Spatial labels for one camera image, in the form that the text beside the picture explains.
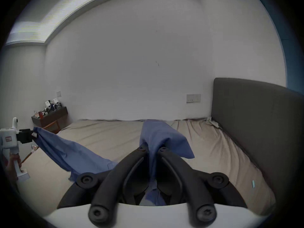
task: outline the beige bed sheet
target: beige bed sheet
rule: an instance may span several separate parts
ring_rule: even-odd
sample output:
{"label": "beige bed sheet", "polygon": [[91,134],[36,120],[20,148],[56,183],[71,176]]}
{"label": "beige bed sheet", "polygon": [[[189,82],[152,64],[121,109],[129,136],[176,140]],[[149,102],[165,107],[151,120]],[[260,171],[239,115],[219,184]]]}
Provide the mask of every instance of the beige bed sheet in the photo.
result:
{"label": "beige bed sheet", "polygon": [[[142,124],[143,121],[79,120],[58,135],[78,142],[103,158],[119,162],[139,146]],[[275,204],[274,193],[261,171],[222,130],[207,124],[206,120],[176,120],[167,124],[187,138],[195,158],[184,160],[193,169],[225,173],[248,208],[256,214],[265,214]],[[31,177],[18,184],[22,198],[41,216],[48,215],[71,186],[70,173],[41,149],[22,166]]]}

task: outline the bed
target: bed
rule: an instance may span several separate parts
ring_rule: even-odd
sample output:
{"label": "bed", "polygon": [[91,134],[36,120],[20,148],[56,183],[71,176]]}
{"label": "bed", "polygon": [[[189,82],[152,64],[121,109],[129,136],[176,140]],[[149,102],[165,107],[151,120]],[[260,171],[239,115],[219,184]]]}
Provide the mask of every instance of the bed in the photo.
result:
{"label": "bed", "polygon": [[[299,130],[303,129],[301,123],[296,122],[290,114],[287,120],[279,117],[282,121],[285,120],[285,125],[275,128],[276,114],[282,113],[278,109],[286,102],[284,98],[278,97],[278,92],[283,91],[285,95],[287,89],[265,84],[217,78],[213,91],[213,121],[204,118],[166,122],[187,138],[193,150],[195,158],[184,160],[196,170],[225,173],[248,208],[259,215],[271,212],[276,199],[280,199],[286,191],[287,181],[291,180],[291,173],[296,171],[301,160],[301,143],[295,141],[294,136],[285,130],[286,126],[290,127],[286,121],[298,124]],[[303,104],[301,96],[289,91],[287,96],[289,100],[296,98],[298,107]],[[292,106],[284,109],[285,113],[293,110]],[[272,119],[265,117],[267,111]],[[268,134],[263,134],[260,131],[265,130],[266,123],[269,131]],[[78,120],[58,135],[78,142],[104,158],[119,162],[138,147],[142,124],[143,121]],[[278,138],[287,137],[293,145],[289,151],[280,149],[282,144],[278,145],[274,138],[278,134]],[[21,197],[39,215],[50,214],[72,184],[68,180],[70,173],[57,166],[41,149],[34,152],[23,163],[23,167],[28,170],[31,178],[18,184]]]}

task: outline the electrical outlet panel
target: electrical outlet panel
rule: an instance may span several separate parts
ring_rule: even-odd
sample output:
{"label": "electrical outlet panel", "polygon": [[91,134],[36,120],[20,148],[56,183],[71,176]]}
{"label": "electrical outlet panel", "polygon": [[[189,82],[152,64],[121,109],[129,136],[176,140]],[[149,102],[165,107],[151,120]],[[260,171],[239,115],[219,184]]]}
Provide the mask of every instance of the electrical outlet panel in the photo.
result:
{"label": "electrical outlet panel", "polygon": [[187,103],[201,102],[201,94],[187,95]]}

